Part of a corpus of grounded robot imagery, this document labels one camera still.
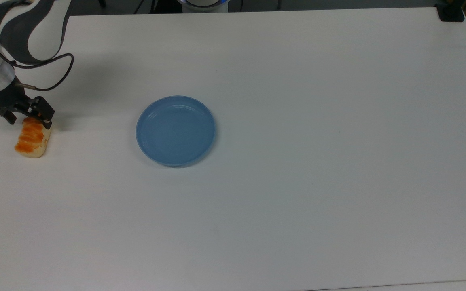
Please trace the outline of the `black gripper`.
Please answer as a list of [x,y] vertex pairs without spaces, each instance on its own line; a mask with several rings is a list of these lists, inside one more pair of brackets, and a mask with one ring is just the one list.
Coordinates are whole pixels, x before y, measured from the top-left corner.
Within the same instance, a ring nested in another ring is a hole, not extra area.
[[41,92],[52,90],[27,85],[14,78],[11,84],[0,91],[0,117],[13,125],[17,120],[15,113],[22,114],[38,120],[45,129],[50,130],[55,110],[42,96],[28,97],[25,89]]

